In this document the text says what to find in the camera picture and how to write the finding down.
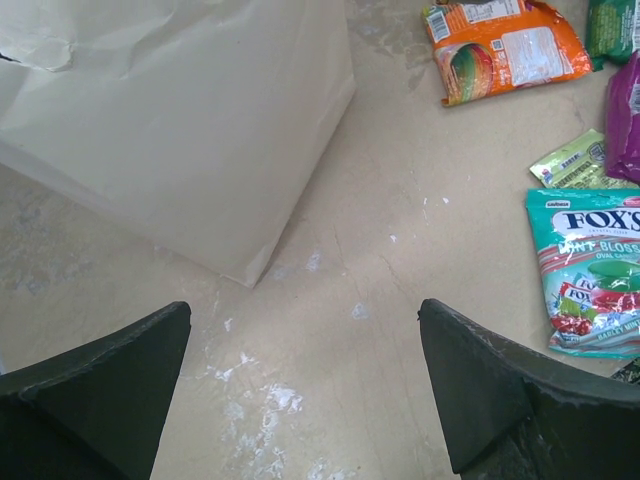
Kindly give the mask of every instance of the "concrete floor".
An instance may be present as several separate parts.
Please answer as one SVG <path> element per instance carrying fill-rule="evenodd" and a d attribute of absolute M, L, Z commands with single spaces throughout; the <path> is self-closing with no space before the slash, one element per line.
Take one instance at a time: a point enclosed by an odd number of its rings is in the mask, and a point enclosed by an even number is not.
<path fill-rule="evenodd" d="M 527 168 L 602 128 L 611 71 L 445 110 L 422 6 L 347 0 L 359 89 L 254 291 L 1 168 L 6 367 L 186 300 L 154 480 L 455 478 L 416 311 L 436 297 L 549 353 Z M 557 6 L 582 34 L 586 2 Z"/>

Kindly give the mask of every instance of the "snack package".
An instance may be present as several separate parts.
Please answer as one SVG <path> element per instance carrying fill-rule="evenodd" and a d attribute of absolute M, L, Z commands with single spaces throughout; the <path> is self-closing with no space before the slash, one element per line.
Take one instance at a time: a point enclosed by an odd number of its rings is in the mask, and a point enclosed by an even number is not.
<path fill-rule="evenodd" d="M 609 80 L 605 171 L 640 183 L 640 51 Z"/>
<path fill-rule="evenodd" d="M 555 333 L 549 347 L 640 356 L 638 190 L 531 190 L 527 209 Z"/>
<path fill-rule="evenodd" d="M 434 5 L 423 10 L 447 98 L 457 105 L 592 71 L 569 23 L 535 0 Z"/>
<path fill-rule="evenodd" d="M 529 170 L 547 188 L 638 188 L 604 172 L 604 135 L 591 129 Z"/>
<path fill-rule="evenodd" d="M 636 0 L 589 0 L 587 51 L 596 70 L 605 59 L 629 61 L 640 43 L 639 15 Z"/>

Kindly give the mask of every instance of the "orange packet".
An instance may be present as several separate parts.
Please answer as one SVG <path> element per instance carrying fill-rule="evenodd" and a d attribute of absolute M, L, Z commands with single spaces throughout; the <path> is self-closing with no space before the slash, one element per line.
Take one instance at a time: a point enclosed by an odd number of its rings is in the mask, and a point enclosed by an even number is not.
<path fill-rule="evenodd" d="M 442 4 L 422 12 L 447 106 L 593 71 L 569 22 L 537 0 Z"/>

